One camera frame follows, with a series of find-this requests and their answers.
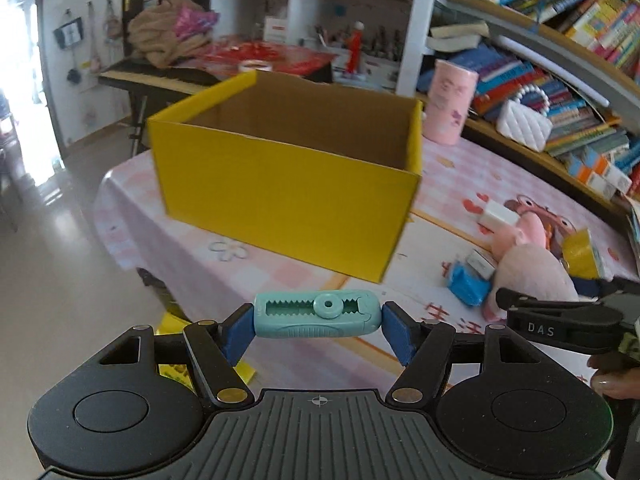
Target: human hand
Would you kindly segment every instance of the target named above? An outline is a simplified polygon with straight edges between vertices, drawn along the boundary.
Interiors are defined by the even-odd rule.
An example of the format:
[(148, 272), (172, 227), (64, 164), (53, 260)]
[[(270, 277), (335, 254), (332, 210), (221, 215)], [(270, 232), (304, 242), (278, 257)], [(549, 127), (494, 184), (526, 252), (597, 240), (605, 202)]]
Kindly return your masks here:
[(612, 399), (640, 399), (640, 363), (619, 352), (592, 355), (587, 366), (596, 368), (591, 387)]

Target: pink checkered tablecloth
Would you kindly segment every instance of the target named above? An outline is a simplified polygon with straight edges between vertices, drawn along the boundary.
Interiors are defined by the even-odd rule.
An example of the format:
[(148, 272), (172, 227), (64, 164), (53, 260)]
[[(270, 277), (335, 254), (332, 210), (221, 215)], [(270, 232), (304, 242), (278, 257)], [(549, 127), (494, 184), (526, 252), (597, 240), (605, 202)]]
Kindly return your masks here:
[[(589, 227), (610, 274), (634, 276), (626, 240), (563, 193), (499, 156), (461, 140), (453, 147), (425, 141), (422, 183), (414, 213), (380, 285), (271, 253), (169, 218), (164, 211), (151, 153), (111, 170), (98, 190), (94, 220), (98, 235), (124, 269), (142, 267), (163, 280), (190, 319), (225, 319), (258, 292), (370, 288), (381, 301), (396, 299), (415, 319), (440, 313), (457, 330), (484, 330), (478, 311), (462, 305), (445, 287), (443, 266), (464, 258), (490, 234), (478, 213), (492, 198), (519, 212), (535, 210), (562, 234)], [(389, 352), (380, 334), (365, 338)], [(592, 370), (586, 358), (546, 350), (582, 380)], [(378, 388), (386, 391), (399, 364), (385, 365), (327, 340), (258, 340), (246, 360), (264, 387)], [(311, 366), (300, 364), (313, 363)]]

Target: doorway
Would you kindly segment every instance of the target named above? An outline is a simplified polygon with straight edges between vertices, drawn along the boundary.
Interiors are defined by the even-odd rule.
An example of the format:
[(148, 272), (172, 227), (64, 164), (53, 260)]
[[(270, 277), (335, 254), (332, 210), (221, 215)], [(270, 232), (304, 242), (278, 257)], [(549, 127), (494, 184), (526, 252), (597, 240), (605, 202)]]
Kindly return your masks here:
[(0, 0), (0, 15), (0, 91), (8, 109), (0, 110), (0, 149), (20, 187), (40, 186), (63, 163), (42, 85), (36, 0)]

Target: brown cloth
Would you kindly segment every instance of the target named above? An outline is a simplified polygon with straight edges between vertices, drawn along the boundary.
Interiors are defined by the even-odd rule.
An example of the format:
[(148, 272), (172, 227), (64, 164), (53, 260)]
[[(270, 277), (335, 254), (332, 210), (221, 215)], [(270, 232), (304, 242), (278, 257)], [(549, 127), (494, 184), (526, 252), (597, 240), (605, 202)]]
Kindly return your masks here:
[(129, 22), (129, 43), (157, 68), (167, 68), (209, 41), (204, 34), (178, 40), (174, 25), (182, 6), (202, 10), (191, 0), (162, 0), (160, 5), (143, 10)]

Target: plush toy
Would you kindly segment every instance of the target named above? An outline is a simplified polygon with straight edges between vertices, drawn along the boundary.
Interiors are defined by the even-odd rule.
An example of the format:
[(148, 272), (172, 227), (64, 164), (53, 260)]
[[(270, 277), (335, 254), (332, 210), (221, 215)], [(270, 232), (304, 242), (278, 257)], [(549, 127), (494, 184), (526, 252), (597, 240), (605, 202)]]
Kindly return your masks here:
[(504, 319), (506, 312), (495, 303), (495, 293), (505, 287), (543, 301), (578, 301), (574, 283), (562, 263), (547, 249), (548, 237), (535, 213), (524, 213), (515, 226), (494, 233), (492, 253), (498, 267), (494, 286), (482, 315), (489, 321)]

